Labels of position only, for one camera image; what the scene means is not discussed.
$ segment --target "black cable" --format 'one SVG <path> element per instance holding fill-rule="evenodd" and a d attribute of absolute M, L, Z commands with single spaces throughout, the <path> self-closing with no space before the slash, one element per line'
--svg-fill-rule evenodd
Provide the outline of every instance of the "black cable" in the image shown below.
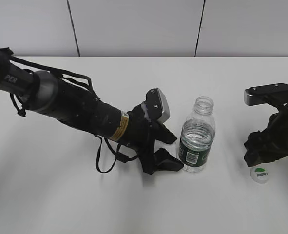
<path fill-rule="evenodd" d="M 20 102 L 20 104 L 23 104 L 23 101 L 21 100 L 21 98 L 18 95 L 15 95 L 15 97 L 17 98 L 17 100 Z"/>
<path fill-rule="evenodd" d="M 89 87 L 87 84 L 82 83 L 82 82 L 80 82 L 80 81 L 77 81 L 77 80 L 75 80 L 75 79 L 72 79 L 72 78 L 70 78 L 70 77 L 63 77 L 63 78 L 61 78 L 61 79 L 65 79 L 65 80 L 70 81 L 71 83 L 73 83 L 73 84 L 75 84 L 75 85 L 78 85 L 78 86 L 81 86 L 81 87 L 83 87 L 83 88 L 85 88 L 85 89 L 87 89 L 87 90 L 90 90 L 90 87 Z"/>
<path fill-rule="evenodd" d="M 19 113 L 19 112 L 21 112 L 21 109 L 19 109 L 19 107 L 18 107 L 18 105 L 17 105 L 17 103 L 16 103 L 14 94 L 10 94 L 10 97 L 11 97 L 13 106 L 14 106 L 15 109 L 17 110 L 17 113 L 18 113 L 20 116 L 23 116 L 23 115 L 21 115 L 21 114 Z"/>
<path fill-rule="evenodd" d="M 41 70 L 50 71 L 50 72 L 52 72 L 54 74 L 65 74 L 65 75 L 69 75 L 69 76 L 72 76 L 72 77 L 84 79 L 89 84 L 89 89 L 88 90 L 93 92 L 92 81 L 91 81 L 91 79 L 88 76 L 77 74 L 77 73 L 73 73 L 73 72 L 69 72 L 69 71 L 63 70 L 63 69 L 58 69 L 58 68 L 54 68 L 54 67 L 49 67 L 49 66 L 44 66 L 44 65 L 37 64 L 37 63 L 29 62 L 29 61 L 20 59 L 18 57 L 14 57 L 12 55 L 8 55 L 8 57 L 9 57 L 9 59 L 11 61 L 18 62 L 20 64 L 23 64 L 23 65 L 26 65 L 26 66 L 29 66 L 29 67 L 34 67 L 34 68 L 38 68 L 38 69 L 41 69 Z"/>
<path fill-rule="evenodd" d="M 95 137 L 97 137 L 97 138 L 100 139 L 100 145 L 99 145 L 99 148 L 98 148 L 98 151 L 97 151 L 97 157 L 96 157 L 96 162 L 95 162 L 96 169 L 97 169 L 100 173 L 108 173 L 108 172 L 110 172 L 110 171 L 114 168 L 116 159 L 115 159 L 115 161 L 113 162 L 111 168 L 109 168 L 108 170 L 102 171 L 102 170 L 99 168 L 100 151 L 101 151 L 101 145 L 102 145 L 102 143 L 103 143 L 103 138 L 101 138 L 100 136 L 95 136 Z"/>
<path fill-rule="evenodd" d="M 107 138 L 104 138 L 105 139 L 105 142 L 109 148 L 109 150 L 111 151 L 111 153 L 113 153 L 115 155 L 115 151 L 114 149 L 111 147 L 111 144 L 109 143 L 108 139 Z"/>
<path fill-rule="evenodd" d="M 137 158 L 138 158 L 138 155 L 136 155 L 136 156 L 134 156 L 134 157 L 131 157 L 131 158 L 129 158 L 128 162 L 133 161 L 133 160 L 135 160 L 135 159 L 137 159 Z"/>

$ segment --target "robotic arm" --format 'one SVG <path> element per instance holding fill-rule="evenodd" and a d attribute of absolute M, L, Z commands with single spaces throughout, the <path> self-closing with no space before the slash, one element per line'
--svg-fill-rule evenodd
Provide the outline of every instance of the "robotic arm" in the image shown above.
<path fill-rule="evenodd" d="M 34 111 L 92 133 L 101 141 L 100 136 L 103 136 L 116 160 L 126 163 L 139 158 L 143 171 L 148 174 L 162 170 L 179 171 L 183 167 L 165 149 L 154 152 L 155 140 L 167 144 L 176 141 L 175 135 L 163 124 L 170 117 L 170 111 L 160 89 L 149 90 L 143 103 L 125 113 L 102 102 L 93 91 L 89 77 L 27 62 L 11 54 L 9 49 L 0 49 L 0 89 L 11 93 L 19 115 L 24 117 L 25 110 Z M 22 70 L 10 60 L 41 70 Z M 64 75 L 87 80 L 88 85 Z M 22 109 L 16 105 L 15 97 Z M 118 143 L 116 152 L 107 139 Z M 129 158 L 120 153 L 121 145 L 135 150 L 136 157 Z M 96 159 L 98 170 L 99 154 L 100 149 Z"/>
<path fill-rule="evenodd" d="M 252 167 L 288 156 L 288 85 L 272 84 L 246 89 L 245 103 L 248 106 L 267 103 L 279 111 L 269 118 L 265 130 L 249 135 L 245 143 L 247 165 Z"/>

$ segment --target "bottle neck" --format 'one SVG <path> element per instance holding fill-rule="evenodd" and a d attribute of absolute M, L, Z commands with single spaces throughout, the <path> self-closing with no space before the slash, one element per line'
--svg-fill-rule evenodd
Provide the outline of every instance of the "bottle neck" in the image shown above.
<path fill-rule="evenodd" d="M 202 116 L 210 116 L 213 113 L 213 106 L 214 102 L 211 98 L 198 97 L 193 106 L 193 110 Z"/>

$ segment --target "table surface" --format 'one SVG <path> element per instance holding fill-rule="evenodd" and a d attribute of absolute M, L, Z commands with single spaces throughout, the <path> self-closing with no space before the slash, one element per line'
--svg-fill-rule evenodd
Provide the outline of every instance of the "table surface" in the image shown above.
<path fill-rule="evenodd" d="M 90 76 L 99 97 L 124 111 L 159 87 L 177 137 L 195 99 L 210 96 L 216 136 L 198 174 L 146 175 L 136 160 L 102 175 L 97 138 L 36 113 L 19 117 L 0 91 L 0 234 L 288 233 L 288 157 L 266 165 L 266 184 L 251 179 L 243 160 L 249 133 L 276 112 L 246 106 L 244 90 L 288 84 L 288 58 L 25 59 Z M 175 155 L 177 142 L 156 148 Z M 103 147 L 101 168 L 112 161 Z"/>

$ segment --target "white bottle cap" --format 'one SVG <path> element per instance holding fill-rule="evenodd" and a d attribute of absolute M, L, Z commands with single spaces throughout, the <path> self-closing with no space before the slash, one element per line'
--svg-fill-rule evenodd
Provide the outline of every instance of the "white bottle cap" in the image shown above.
<path fill-rule="evenodd" d="M 269 179 L 269 174 L 263 167 L 252 167 L 250 173 L 252 179 L 259 184 L 265 184 Z"/>

